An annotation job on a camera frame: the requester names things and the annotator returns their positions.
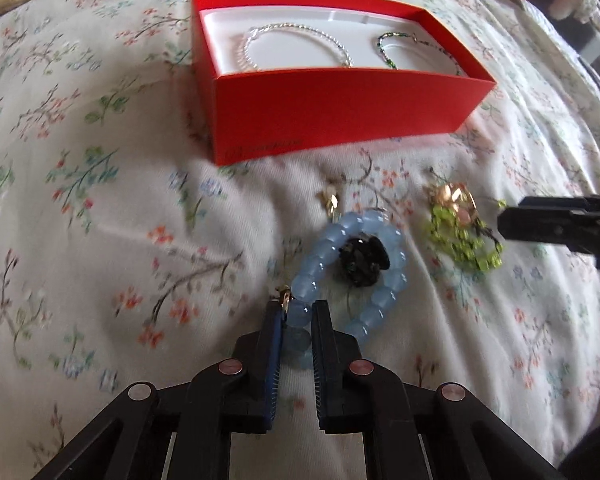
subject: light blue beaded bracelet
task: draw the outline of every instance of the light blue beaded bracelet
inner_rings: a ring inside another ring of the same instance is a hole
[[[337,223],[330,224],[302,260],[299,272],[291,282],[292,299],[286,313],[283,353],[300,367],[309,368],[312,364],[311,335],[307,327],[311,323],[311,305],[319,295],[318,282],[324,277],[326,267],[339,258],[347,241],[360,234],[375,236],[382,242],[389,256],[389,269],[381,272],[382,285],[376,285],[364,309],[343,332],[351,334],[362,345],[370,331],[382,324],[386,313],[395,305],[396,294],[407,286],[407,277],[402,272],[407,261],[402,232],[382,211],[349,212]]]

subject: floral bedsheet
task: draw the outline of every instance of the floral bedsheet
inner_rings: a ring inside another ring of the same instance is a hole
[[[0,480],[29,479],[127,384],[190,380],[254,330],[327,219],[381,205],[410,286],[365,356],[404,381],[465,384],[552,463],[600,421],[600,272],[506,244],[459,270],[427,241],[427,195],[600,194],[600,88],[520,0],[431,10],[497,88],[457,132],[209,162],[189,0],[33,0],[0,18]],[[362,306],[323,289],[336,328]],[[284,368],[272,434],[234,437],[232,478],[364,476],[358,436],[317,429],[310,370]]]

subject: pearl bracelet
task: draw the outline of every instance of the pearl bracelet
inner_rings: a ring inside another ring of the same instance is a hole
[[[240,68],[245,71],[257,71],[260,67],[253,60],[253,57],[249,54],[249,46],[253,41],[257,40],[261,35],[272,30],[300,30],[301,32],[307,32],[325,40],[326,42],[334,45],[340,54],[340,65],[344,68],[351,68],[353,66],[353,60],[349,55],[349,52],[344,48],[338,40],[336,40],[331,34],[327,34],[317,28],[309,27],[308,25],[302,25],[301,23],[271,23],[270,25],[264,25],[263,27],[250,28],[247,34],[245,34],[242,42],[240,43],[238,57],[238,64]]]
[[[407,261],[402,246],[403,234],[389,223],[384,213],[379,210],[367,210],[362,214],[349,212],[341,216],[337,223],[330,224],[320,234],[311,253],[302,261],[299,273],[291,282],[292,298],[288,302],[286,312],[283,352],[299,367],[309,368],[312,365],[311,334],[307,327],[312,318],[311,306],[319,296],[317,282],[324,276],[326,266],[339,257],[343,261],[345,273],[351,275],[356,271],[352,266],[355,267],[355,261],[360,260],[362,253],[346,254],[350,256],[347,260],[343,260],[342,257],[343,252],[356,251],[355,242],[360,240],[355,237],[360,235],[366,235],[371,242],[375,240],[376,246],[379,245],[378,249],[385,251],[384,266],[382,263],[372,263],[368,266],[372,272],[375,270],[381,275],[382,285],[376,285],[364,309],[344,327],[343,332],[355,337],[362,345],[370,331],[384,322],[387,312],[395,305],[396,294],[407,286],[407,277],[403,273]],[[360,262],[362,267],[367,263]],[[364,278],[360,273],[354,277]],[[355,281],[354,284],[368,285]]]
[[[435,48],[437,51],[441,52],[442,54],[447,56],[451,61],[454,62],[455,66],[456,66],[456,75],[462,75],[462,69],[460,68],[460,65],[458,64],[456,59],[445,48],[442,48],[441,46],[433,44],[429,41],[419,40],[415,34],[408,34],[406,32],[386,32],[382,36],[378,37],[378,43],[377,43],[378,51],[380,53],[380,57],[382,57],[382,60],[384,60],[384,62],[388,66],[393,68],[394,70],[397,70],[398,67],[395,65],[393,60],[391,60],[391,58],[384,51],[384,46],[382,45],[382,41],[386,40],[386,38],[411,38],[413,40],[413,43],[416,45],[424,45],[424,46],[428,46],[430,48]]]

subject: gold clip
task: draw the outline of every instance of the gold clip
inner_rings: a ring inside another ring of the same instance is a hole
[[[338,211],[338,205],[340,202],[338,192],[334,186],[327,186],[326,189],[321,192],[320,197],[322,204],[327,211],[327,216],[331,222],[337,222],[340,212]]]
[[[279,300],[280,300],[280,306],[282,307],[282,311],[286,313],[289,310],[289,301],[291,301],[291,287],[289,287],[288,285],[280,285],[276,287],[276,292],[278,292],[280,294],[279,296]]]

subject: red flower print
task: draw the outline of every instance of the red flower print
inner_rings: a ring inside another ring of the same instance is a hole
[[[200,311],[194,312],[194,316],[198,316]],[[189,313],[189,303],[184,298],[178,298],[171,310],[169,311],[169,317],[174,317],[178,324],[188,323],[191,320],[191,315]]]
[[[156,332],[152,325],[145,326],[142,333],[138,336],[138,342],[145,346],[149,344],[151,348],[156,348],[158,343],[164,339],[164,332]]]
[[[136,294],[136,291],[132,286],[130,286],[126,292],[120,292],[114,297],[116,316],[120,313],[120,310],[123,307],[131,310],[142,303],[142,300],[142,296]]]
[[[525,313],[519,308],[516,309],[514,316],[516,318],[516,323],[522,323],[525,320]]]
[[[151,238],[156,245],[170,244],[173,242],[173,235],[167,232],[167,228],[164,225],[158,225],[157,228],[149,231],[147,237]]]
[[[382,185],[385,187],[394,187],[394,179],[398,177],[395,171],[382,170]]]
[[[525,383],[525,390],[531,390],[534,387],[534,378],[529,375],[529,374],[525,374],[524,378],[523,378],[523,382]]]

